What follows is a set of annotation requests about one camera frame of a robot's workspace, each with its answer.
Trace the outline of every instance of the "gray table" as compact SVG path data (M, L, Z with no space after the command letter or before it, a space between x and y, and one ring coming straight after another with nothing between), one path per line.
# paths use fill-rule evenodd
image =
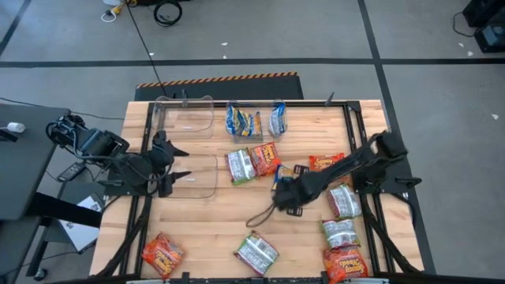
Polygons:
M0 105L0 127L9 122L26 126L23 133L15 133L16 142L0 141L0 275L23 263L46 217L78 222L72 219L80 214L71 212L88 210L37 192L56 147L47 138L46 125L68 113L62 108ZM6 282L14 282L18 273L10 272Z

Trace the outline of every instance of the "wooden table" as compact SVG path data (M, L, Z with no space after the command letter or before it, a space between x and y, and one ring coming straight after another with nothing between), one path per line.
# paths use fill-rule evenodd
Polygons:
M387 125L380 101L361 100L360 103L367 134L371 136L385 130ZM245 227L245 221L263 211L271 203L273 177L262 177L239 186L231 184L223 156L230 151L257 146L259 143L234 144L224 127L224 110L223 107L214 109L211 138L173 140L177 148L196 155L192 161L198 164L196 167L202 170L201 174L217 181L215 195L201 200L155 198L152 202L148 241L162 231L186 253L181 266L172 274L173 278L180 278L184 271L189 272L191 278L255 276L253 270L238 260L233 252L250 232L250 229ZM145 102L131 102L128 105L122 137L130 143L130 151L140 150L147 111L148 103ZM286 166L308 165L309 155L350 153L341 110L334 107L288 107L288 123L288 131L282 140L276 143L280 159ZM202 155L215 155L215 158ZM211 177L212 171L209 170L209 166L216 161L217 177ZM196 182L202 180L202 177L198 176ZM206 196L212 190L209 184L186 191L177 188L173 196L187 196L186 193L190 196ZM383 194L381 200L391 240L412 265L422 269L408 206L388 194ZM104 213L91 275L105 266L124 239L130 203L131 197L123 196ZM332 218L334 216L323 193L317 200L304 207L302 217L275 211L265 224L255 228L255 231L273 244L280 254L265 277L320 276L320 272L324 270L321 251L327 247L324 234L321 232L320 220ZM363 219L356 218L354 225L362 243L361 253L368 261L368 270L371 271ZM381 270L386 271L382 245L377 236L376 243ZM129 273L133 272L136 254L137 243L134 242L130 253ZM142 277L159 276L144 263Z

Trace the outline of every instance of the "yellow hazard tape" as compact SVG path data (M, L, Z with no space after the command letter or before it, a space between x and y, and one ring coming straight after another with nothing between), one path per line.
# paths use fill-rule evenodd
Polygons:
M138 84L137 88L147 88L147 87L160 87L171 86L176 84L198 84L207 82L222 82L225 80L244 80L244 79L257 79L257 78L272 78L272 77L283 77L283 76L296 76L297 72L282 72L282 73L265 73L265 74L253 74L253 75L241 75L241 76L228 76L228 77L215 77L215 78L203 78L203 79L193 79L193 80L173 80L168 82L160 83L143 83Z

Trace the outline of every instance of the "small snack packet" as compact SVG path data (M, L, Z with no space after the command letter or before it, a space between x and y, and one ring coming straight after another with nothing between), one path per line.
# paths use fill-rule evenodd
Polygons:
M272 137L279 137L286 131L286 104L278 105L271 113L268 131Z
M260 112L248 114L236 107L229 106L226 111L226 131L236 136L260 136L261 117Z
M251 148L249 152L258 177L273 174L281 164L274 142Z
M333 156L310 155L310 170L321 171L333 165L341 159L344 159L344 153Z
M251 267L259 276L263 276L279 257L275 248L255 231L245 238L234 255L245 265Z
M360 241L357 239L356 232L354 231L353 220L344 220L340 222L335 220L323 220L321 221L321 225L330 248L338 249L350 245L360 245Z
M234 185L239 185L256 176L256 171L254 170L247 148L232 151L226 154L224 158L231 173L231 182Z
M361 215L356 196L348 184L341 184L336 189L329 190L327 198L337 219L352 219Z
M184 253L164 233L149 242L142 251L142 258L149 263L163 280L170 277L170 273L182 260Z
M368 269L357 247L325 249L323 262L329 284L335 284L347 278L368 277Z
M281 178L293 178L294 172L290 168L283 166L283 165L278 165L277 170L275 171L275 177L274 177L274 184L271 187L272 191L275 191L277 189L277 182Z

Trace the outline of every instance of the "orange chip bag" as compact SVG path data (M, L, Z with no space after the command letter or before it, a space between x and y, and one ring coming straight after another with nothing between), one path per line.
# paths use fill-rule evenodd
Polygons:
M275 143L270 142L265 145L250 148L252 164L258 176L266 176L275 173L277 166L281 164L281 159L277 155Z
M321 155L310 155L310 170L321 171L327 167L333 165L341 159L344 159L344 153L340 153L334 156L321 156Z
M368 269L357 247L325 249L323 262L330 280L329 284L347 278L368 277Z
M142 258L161 275L163 280L169 278L183 255L182 250L170 242L164 233L159 233L142 251Z

